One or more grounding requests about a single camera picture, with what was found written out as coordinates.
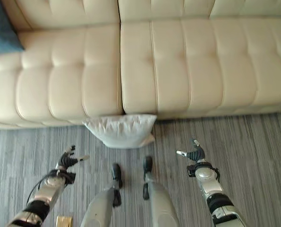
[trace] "sofa backrest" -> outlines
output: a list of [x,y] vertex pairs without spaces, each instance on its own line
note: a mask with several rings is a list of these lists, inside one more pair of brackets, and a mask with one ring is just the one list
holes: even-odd
[[16,30],[119,22],[117,0],[1,0]]
[[121,21],[188,16],[281,15],[281,0],[118,0]]

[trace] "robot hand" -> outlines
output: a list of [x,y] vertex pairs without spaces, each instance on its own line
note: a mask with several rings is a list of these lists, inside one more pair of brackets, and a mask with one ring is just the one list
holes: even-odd
[[[43,224],[64,188],[75,181],[76,174],[67,172],[67,169],[77,162],[89,158],[89,156],[71,158],[74,150],[74,145],[68,148],[61,156],[55,169],[51,170],[33,187],[28,196],[25,209],[10,221],[7,225],[8,227],[40,227]],[[38,192],[29,202],[30,196],[37,186]]]
[[187,166],[189,177],[197,179],[200,191],[210,210],[215,227],[245,227],[245,221],[234,207],[220,185],[220,173],[217,168],[205,160],[204,150],[194,139],[194,152],[176,151],[177,154],[195,161],[195,165]]

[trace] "carpet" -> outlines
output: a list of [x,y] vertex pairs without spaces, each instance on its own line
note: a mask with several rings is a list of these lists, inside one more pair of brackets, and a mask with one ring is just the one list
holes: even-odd
[[84,126],[0,131],[0,227],[25,205],[33,185],[55,167],[69,145],[90,160],[71,168],[69,185],[43,226],[56,217],[72,216],[80,226],[93,197],[111,180],[113,162],[122,166],[122,205],[113,209],[112,227],[150,227],[150,203],[142,199],[142,161],[153,156],[154,173],[169,191],[182,227],[210,227],[211,218],[195,179],[176,155],[191,151],[195,137],[206,158],[219,168],[221,184],[249,226],[281,227],[281,114],[159,121],[156,141],[140,149],[105,147]]

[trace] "cable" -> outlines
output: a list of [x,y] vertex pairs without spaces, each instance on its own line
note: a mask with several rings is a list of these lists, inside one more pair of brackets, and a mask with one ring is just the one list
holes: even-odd
[[28,198],[27,198],[26,205],[28,204],[29,199],[30,199],[30,196],[31,196],[32,192],[35,190],[35,188],[37,187],[37,185],[40,186],[41,182],[42,182],[44,179],[46,179],[46,177],[48,177],[49,175],[50,175],[50,173],[46,174],[39,182],[37,182],[37,183],[35,184],[35,186],[34,186],[34,187],[32,188],[32,190],[31,190],[31,192],[29,193],[29,196],[28,196]]

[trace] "sofa seat cushion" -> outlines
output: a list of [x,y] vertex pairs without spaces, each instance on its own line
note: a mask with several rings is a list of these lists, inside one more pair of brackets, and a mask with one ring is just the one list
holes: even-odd
[[0,129],[82,124],[121,114],[119,24],[20,32],[0,54]]
[[120,40],[128,114],[281,111],[281,18],[127,22]]

